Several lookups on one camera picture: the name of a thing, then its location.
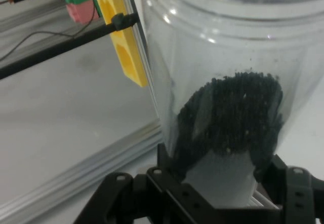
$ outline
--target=black plastic bracket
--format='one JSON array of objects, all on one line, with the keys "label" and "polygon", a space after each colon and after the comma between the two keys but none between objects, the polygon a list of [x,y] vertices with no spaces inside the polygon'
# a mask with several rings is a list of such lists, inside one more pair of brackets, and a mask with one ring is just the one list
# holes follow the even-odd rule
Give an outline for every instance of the black plastic bracket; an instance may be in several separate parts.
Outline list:
[{"label": "black plastic bracket", "polygon": [[74,224],[131,224],[141,217],[153,224],[309,224],[323,217],[324,182],[305,169],[288,168],[278,156],[256,177],[281,209],[215,209],[191,185],[176,180],[169,160],[160,157],[159,167],[134,179],[109,174]]}]

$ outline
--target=wire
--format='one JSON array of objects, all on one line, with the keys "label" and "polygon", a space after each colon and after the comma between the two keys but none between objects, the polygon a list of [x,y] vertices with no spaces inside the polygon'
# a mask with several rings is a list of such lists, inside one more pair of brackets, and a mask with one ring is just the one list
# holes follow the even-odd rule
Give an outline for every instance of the wire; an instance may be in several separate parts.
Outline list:
[{"label": "wire", "polygon": [[83,32],[93,21],[94,17],[95,17],[95,12],[96,12],[96,8],[95,8],[95,0],[93,1],[93,10],[92,10],[92,16],[90,21],[83,26],[78,32],[76,32],[73,35],[69,35],[69,34],[64,34],[64,33],[60,33],[60,32],[52,32],[52,31],[35,31],[31,34],[29,34],[28,36],[26,36],[23,40],[21,40],[16,46],[14,46],[7,54],[5,54],[3,57],[0,58],[0,62],[2,62],[3,60],[5,60],[9,55],[11,55],[17,48],[19,48],[19,46],[21,44],[24,43],[24,41],[26,41],[27,39],[29,39],[31,36],[35,35],[35,34],[52,34],[52,35],[60,35],[60,36],[66,36],[69,37],[71,39],[75,38],[77,35],[79,35],[81,32]]}]

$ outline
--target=clear plastic container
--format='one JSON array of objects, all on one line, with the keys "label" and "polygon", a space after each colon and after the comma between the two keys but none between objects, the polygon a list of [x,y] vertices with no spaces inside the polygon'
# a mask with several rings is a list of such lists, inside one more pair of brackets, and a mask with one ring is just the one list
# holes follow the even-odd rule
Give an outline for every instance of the clear plastic container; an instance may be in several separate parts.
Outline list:
[{"label": "clear plastic container", "polygon": [[322,77],[324,0],[143,0],[175,175],[215,207],[245,206],[253,172]]}]

